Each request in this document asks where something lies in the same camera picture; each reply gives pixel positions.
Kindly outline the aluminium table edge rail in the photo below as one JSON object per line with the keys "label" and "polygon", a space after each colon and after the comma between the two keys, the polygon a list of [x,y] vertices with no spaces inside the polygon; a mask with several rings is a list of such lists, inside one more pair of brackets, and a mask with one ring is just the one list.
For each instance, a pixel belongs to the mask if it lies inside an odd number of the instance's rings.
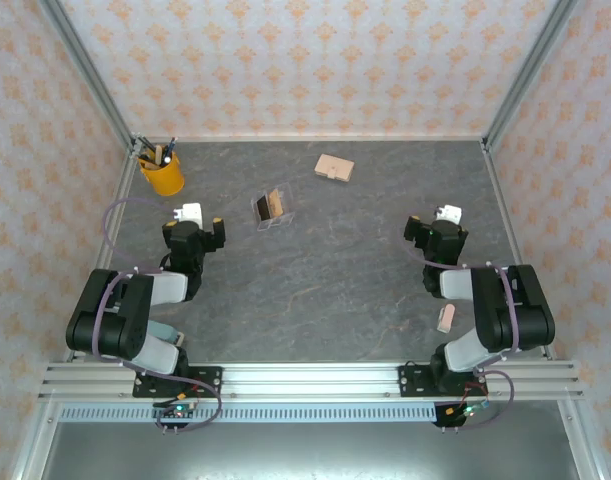
{"label": "aluminium table edge rail", "polygon": [[296,135],[296,136],[269,136],[269,135],[243,135],[243,136],[180,136],[178,143],[244,143],[244,142],[477,142],[483,137],[478,135],[427,135],[427,136],[321,136],[321,135]]}
{"label": "aluminium table edge rail", "polygon": [[[112,202],[129,195],[129,190],[132,184],[134,174],[136,172],[136,159],[132,153],[133,148],[127,147],[124,158],[121,163],[120,174],[115,182],[115,188],[110,200],[105,203],[108,207]],[[115,242],[118,236],[118,230],[121,225],[121,220],[124,212],[124,206],[113,207],[108,213],[108,217],[102,222],[102,227],[108,229],[108,237]],[[111,248],[105,243],[104,238],[101,238],[98,254],[95,260],[94,268],[108,268],[111,264],[113,253]]]}
{"label": "aluminium table edge rail", "polygon": [[517,238],[509,218],[509,210],[506,200],[501,191],[499,177],[494,166],[492,155],[489,149],[480,141],[481,154],[489,176],[491,188],[494,194],[496,206],[492,208],[493,217],[499,217],[501,228],[495,229],[498,236],[500,252],[488,253],[484,256],[486,261],[498,262],[501,266],[519,265],[523,263],[521,253],[519,251]]}

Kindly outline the grey metal panel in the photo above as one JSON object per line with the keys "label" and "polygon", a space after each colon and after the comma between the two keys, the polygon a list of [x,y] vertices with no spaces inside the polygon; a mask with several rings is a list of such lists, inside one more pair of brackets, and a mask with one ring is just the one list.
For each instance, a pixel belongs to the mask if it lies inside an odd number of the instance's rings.
{"label": "grey metal panel", "polygon": [[579,480],[561,429],[429,424],[62,424],[43,480]]}

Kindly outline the aluminium mounting rail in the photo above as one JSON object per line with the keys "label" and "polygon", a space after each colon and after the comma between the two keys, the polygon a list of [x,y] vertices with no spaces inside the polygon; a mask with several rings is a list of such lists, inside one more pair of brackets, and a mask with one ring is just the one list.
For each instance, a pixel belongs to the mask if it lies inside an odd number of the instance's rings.
{"label": "aluminium mounting rail", "polygon": [[[227,402],[399,402],[397,361],[356,363],[226,363],[221,396]],[[519,400],[582,400],[589,388],[571,361],[518,360],[495,366],[509,375]],[[41,401],[110,402],[132,399],[135,373],[115,364],[54,363],[39,388]]]}

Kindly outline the clear acrylic card stand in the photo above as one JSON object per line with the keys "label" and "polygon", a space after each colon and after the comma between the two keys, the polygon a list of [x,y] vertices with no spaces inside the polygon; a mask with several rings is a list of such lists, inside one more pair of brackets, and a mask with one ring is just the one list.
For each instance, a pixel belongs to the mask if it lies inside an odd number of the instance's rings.
{"label": "clear acrylic card stand", "polygon": [[[284,214],[281,217],[261,222],[256,212],[255,202],[261,196],[267,195],[270,191],[274,190],[275,188],[277,188],[281,193],[281,200],[282,200],[282,205],[284,208]],[[290,225],[295,217],[294,201],[293,201],[291,186],[287,182],[284,182],[272,188],[257,192],[251,198],[251,207],[252,207],[252,211],[254,215],[254,221],[256,224],[256,230],[258,232]]]}

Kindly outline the yellow pen cup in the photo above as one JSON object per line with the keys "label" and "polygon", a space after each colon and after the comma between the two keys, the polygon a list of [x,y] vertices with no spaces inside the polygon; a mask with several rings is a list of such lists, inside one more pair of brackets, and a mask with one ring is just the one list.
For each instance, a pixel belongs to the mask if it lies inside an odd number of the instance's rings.
{"label": "yellow pen cup", "polygon": [[138,159],[140,171],[153,190],[160,196],[173,196],[185,186],[185,177],[181,171],[178,156],[172,153],[172,160],[158,170],[154,165],[143,159]]}

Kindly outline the controller circuit board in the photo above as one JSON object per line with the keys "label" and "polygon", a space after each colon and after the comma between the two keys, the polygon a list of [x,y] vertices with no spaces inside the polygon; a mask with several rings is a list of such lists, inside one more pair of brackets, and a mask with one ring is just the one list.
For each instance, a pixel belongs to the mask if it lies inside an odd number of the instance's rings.
{"label": "controller circuit board", "polygon": [[488,400],[469,402],[438,402],[434,404],[436,419],[433,425],[442,432],[459,431],[478,412],[489,407]]}
{"label": "controller circuit board", "polygon": [[187,419],[194,417],[196,403],[161,402],[153,409],[156,427],[162,433],[178,434],[189,426]]}

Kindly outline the teal block with tan edge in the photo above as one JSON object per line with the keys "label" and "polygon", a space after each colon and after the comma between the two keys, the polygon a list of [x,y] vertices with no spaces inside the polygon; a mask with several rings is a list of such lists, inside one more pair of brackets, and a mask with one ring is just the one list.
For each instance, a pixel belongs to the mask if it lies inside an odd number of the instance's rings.
{"label": "teal block with tan edge", "polygon": [[185,335],[175,327],[156,321],[148,322],[148,333],[178,347],[182,345],[185,338]]}

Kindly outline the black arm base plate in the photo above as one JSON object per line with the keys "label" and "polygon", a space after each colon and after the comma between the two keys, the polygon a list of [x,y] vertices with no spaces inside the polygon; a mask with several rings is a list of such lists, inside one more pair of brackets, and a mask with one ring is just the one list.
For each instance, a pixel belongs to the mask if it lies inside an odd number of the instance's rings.
{"label": "black arm base plate", "polygon": [[[184,373],[173,373],[173,376],[201,381],[218,392],[221,391],[222,375],[223,368],[219,366],[190,366]],[[132,389],[132,396],[135,398],[171,399],[181,393],[188,398],[214,398],[214,395],[202,386],[144,374],[136,375]]]}
{"label": "black arm base plate", "polygon": [[430,365],[401,365],[397,369],[401,397],[462,397],[467,390],[485,393],[472,373],[439,370]]}

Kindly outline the aluminium frame post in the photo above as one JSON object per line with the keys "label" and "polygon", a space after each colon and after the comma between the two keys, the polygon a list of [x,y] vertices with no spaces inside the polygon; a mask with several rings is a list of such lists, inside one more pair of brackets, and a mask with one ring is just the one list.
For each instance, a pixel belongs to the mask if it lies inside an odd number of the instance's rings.
{"label": "aluminium frame post", "polygon": [[113,132],[125,146],[131,146],[131,131],[69,18],[63,3],[61,0],[38,0],[38,3],[60,36],[70,58],[78,68],[97,105],[109,121]]}
{"label": "aluminium frame post", "polygon": [[579,0],[556,0],[554,8],[536,37],[526,59],[516,74],[508,93],[495,114],[487,133],[481,138],[487,153],[499,144],[502,134],[528,92],[539,69],[553,48]]}

